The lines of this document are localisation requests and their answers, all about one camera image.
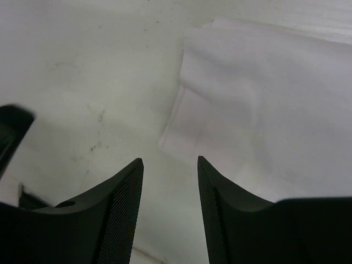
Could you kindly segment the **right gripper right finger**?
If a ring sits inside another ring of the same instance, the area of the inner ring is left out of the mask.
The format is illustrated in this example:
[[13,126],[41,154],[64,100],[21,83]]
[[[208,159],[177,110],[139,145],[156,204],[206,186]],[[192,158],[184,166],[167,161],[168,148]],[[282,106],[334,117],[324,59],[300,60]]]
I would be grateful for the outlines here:
[[210,263],[351,263],[351,198],[270,202],[197,160]]

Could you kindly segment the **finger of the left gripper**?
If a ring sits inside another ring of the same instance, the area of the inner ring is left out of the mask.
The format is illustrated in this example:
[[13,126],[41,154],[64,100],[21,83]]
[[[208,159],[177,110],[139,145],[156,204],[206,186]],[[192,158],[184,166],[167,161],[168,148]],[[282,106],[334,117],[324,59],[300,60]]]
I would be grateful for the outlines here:
[[1,106],[1,178],[35,118],[18,104]]

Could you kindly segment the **white tank top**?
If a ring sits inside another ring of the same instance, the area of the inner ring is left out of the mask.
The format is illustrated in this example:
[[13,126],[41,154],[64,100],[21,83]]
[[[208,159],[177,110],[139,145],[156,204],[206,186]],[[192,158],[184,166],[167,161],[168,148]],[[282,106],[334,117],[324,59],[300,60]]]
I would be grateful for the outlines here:
[[351,195],[351,36],[225,18],[186,30],[160,144],[270,201]]

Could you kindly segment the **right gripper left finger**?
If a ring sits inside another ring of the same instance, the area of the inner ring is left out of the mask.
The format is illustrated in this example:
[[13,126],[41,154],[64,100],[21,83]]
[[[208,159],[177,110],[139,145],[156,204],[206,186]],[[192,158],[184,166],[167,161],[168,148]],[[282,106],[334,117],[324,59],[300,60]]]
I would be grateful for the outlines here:
[[55,207],[2,203],[1,263],[129,263],[143,174],[137,158]]

